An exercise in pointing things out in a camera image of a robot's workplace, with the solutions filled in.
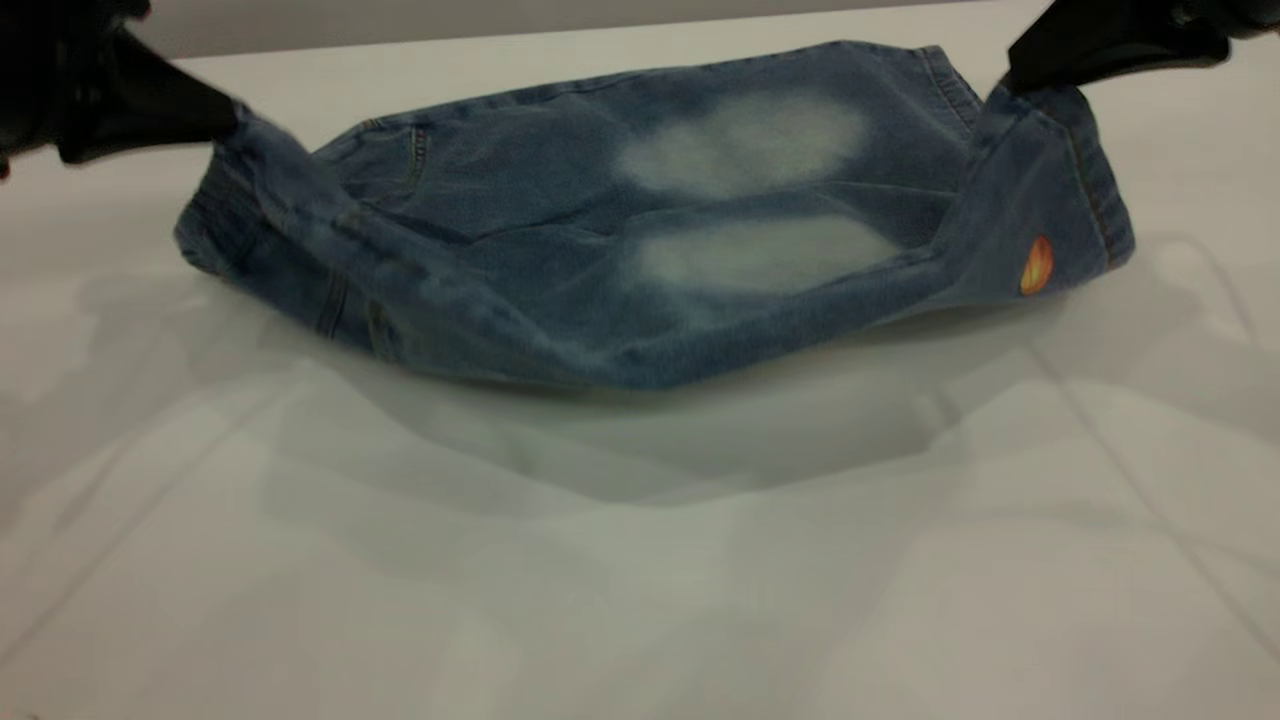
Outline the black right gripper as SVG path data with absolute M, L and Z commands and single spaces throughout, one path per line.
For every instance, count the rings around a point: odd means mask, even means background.
M 1208 68 L 1230 40 L 1276 35 L 1279 1 L 1053 1 L 1007 50 L 1014 94 Z

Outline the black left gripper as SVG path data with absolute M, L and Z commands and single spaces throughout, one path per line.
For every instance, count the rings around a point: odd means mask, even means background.
M 58 143 L 69 165 L 236 131 L 236 101 L 157 55 L 125 20 L 151 1 L 1 3 L 1 177 Z

